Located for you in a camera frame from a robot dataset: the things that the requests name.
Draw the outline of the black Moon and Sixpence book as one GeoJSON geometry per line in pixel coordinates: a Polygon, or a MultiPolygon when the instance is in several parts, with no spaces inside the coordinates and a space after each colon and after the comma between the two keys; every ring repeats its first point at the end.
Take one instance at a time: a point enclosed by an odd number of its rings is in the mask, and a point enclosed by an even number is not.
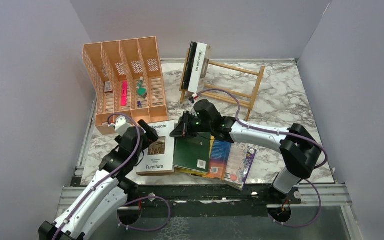
{"type": "Polygon", "coordinates": [[[197,46],[198,46],[197,42],[192,41],[190,43],[188,56],[186,58],[182,83],[180,85],[182,90],[188,90],[189,88],[197,46]]]}

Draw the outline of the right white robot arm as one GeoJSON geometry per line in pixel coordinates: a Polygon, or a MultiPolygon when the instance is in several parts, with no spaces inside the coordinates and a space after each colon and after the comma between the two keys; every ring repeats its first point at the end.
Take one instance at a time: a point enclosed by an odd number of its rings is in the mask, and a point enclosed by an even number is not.
{"type": "Polygon", "coordinates": [[[223,116],[206,99],[195,102],[190,111],[184,111],[170,136],[191,139],[200,133],[209,133],[221,142],[256,145],[280,153],[285,167],[268,190],[269,199],[276,204],[288,198],[294,185],[310,178],[324,152],[300,124],[264,128],[236,117],[223,116]]]}

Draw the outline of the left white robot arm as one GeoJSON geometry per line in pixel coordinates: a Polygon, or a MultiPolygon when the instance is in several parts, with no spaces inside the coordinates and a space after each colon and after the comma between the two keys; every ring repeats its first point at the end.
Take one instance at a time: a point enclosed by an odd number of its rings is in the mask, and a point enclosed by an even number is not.
{"type": "Polygon", "coordinates": [[[118,133],[117,146],[102,159],[92,181],[74,203],[53,222],[43,222],[39,239],[88,240],[117,208],[137,200],[137,184],[127,175],[159,136],[143,120],[129,124],[120,116],[113,126],[118,133]]]}

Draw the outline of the white Afternoon tea book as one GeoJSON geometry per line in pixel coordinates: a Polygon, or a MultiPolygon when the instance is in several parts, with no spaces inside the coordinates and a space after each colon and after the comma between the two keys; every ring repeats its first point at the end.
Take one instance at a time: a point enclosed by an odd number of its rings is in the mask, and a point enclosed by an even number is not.
{"type": "Polygon", "coordinates": [[[213,48],[210,45],[201,42],[197,43],[188,85],[190,93],[198,93],[204,89],[205,77],[212,52],[213,48]]]}

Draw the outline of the white Decorate Furniture book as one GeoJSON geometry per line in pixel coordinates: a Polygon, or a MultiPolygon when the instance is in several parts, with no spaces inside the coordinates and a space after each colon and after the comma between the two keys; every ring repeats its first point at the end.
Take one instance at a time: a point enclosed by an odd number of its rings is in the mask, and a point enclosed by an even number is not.
{"type": "Polygon", "coordinates": [[[144,152],[143,160],[136,167],[136,174],[140,176],[171,174],[175,171],[175,138],[171,137],[170,133],[175,128],[175,121],[152,122],[149,126],[156,130],[158,140],[144,152]]]}

